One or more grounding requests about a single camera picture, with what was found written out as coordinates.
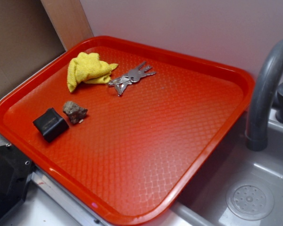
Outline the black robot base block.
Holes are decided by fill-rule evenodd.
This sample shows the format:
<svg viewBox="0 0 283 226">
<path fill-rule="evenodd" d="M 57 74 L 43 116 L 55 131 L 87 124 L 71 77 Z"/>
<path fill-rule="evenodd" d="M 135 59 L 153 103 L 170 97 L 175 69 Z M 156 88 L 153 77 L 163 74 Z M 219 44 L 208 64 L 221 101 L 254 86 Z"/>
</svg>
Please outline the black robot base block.
<svg viewBox="0 0 283 226">
<path fill-rule="evenodd" d="M 33 161 L 16 146 L 0 146 L 0 223 L 25 202 L 33 169 Z"/>
</svg>

